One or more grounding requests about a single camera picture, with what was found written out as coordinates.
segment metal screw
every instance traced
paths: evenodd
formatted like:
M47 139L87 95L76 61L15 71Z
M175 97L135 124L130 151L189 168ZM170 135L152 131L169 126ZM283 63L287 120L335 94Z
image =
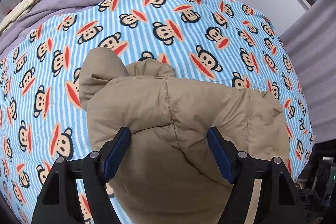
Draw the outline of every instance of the metal screw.
M95 159L95 158L98 157L98 155L99 155L99 153L97 151L93 151L93 152L90 153L90 158Z
M280 164L282 162L282 160L279 157L275 157L273 160L276 164Z
M64 161L64 158L63 158L63 157L59 157L59 158L56 159L56 162L57 162L58 164L61 164L63 161Z
M239 151L239 152L238 152L238 156L239 156L239 158L242 158L242 159L244 159L244 158L246 158L246 157L247 157L247 153L246 153L246 152L244 152L244 151Z

